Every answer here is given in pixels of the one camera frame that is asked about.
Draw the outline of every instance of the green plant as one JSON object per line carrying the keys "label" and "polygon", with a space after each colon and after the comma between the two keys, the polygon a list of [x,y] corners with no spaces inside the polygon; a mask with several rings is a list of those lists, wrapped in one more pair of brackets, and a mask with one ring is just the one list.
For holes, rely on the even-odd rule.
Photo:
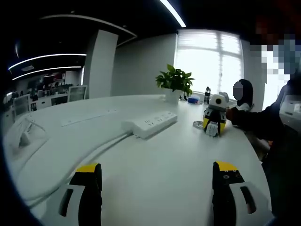
{"label": "green plant", "polygon": [[156,77],[157,86],[166,89],[181,90],[187,94],[192,94],[190,87],[192,86],[190,73],[185,73],[181,69],[175,69],[171,65],[167,65],[168,72],[161,72],[161,75]]}

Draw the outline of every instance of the yellow robot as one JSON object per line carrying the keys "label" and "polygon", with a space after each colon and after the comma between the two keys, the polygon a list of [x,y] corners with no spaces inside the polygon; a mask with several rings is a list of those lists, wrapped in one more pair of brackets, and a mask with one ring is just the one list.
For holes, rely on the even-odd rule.
{"label": "yellow robot", "polygon": [[203,129],[209,136],[220,135],[226,125],[227,101],[224,95],[214,94],[203,115]]}

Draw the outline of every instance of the white power strip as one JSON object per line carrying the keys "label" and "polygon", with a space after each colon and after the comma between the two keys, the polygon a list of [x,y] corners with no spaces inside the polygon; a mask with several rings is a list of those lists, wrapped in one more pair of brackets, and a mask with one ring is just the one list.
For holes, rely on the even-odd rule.
{"label": "white power strip", "polygon": [[172,112],[159,112],[135,120],[124,121],[122,129],[145,139],[177,121],[178,116]]}

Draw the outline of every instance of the white pillar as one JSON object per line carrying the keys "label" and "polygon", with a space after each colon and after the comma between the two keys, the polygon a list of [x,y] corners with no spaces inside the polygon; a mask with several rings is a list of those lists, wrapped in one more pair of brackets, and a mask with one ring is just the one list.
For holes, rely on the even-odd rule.
{"label": "white pillar", "polygon": [[99,30],[88,46],[83,85],[88,98],[109,97],[118,35]]}

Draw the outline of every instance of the white pot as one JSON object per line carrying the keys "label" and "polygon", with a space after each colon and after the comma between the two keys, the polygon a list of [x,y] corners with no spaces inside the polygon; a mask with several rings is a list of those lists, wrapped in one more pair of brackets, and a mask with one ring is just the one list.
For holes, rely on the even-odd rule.
{"label": "white pot", "polygon": [[181,91],[181,90],[175,90],[173,92],[172,89],[165,89],[165,100],[169,103],[177,105],[179,103],[180,95],[182,95],[182,94],[183,94],[183,91]]}

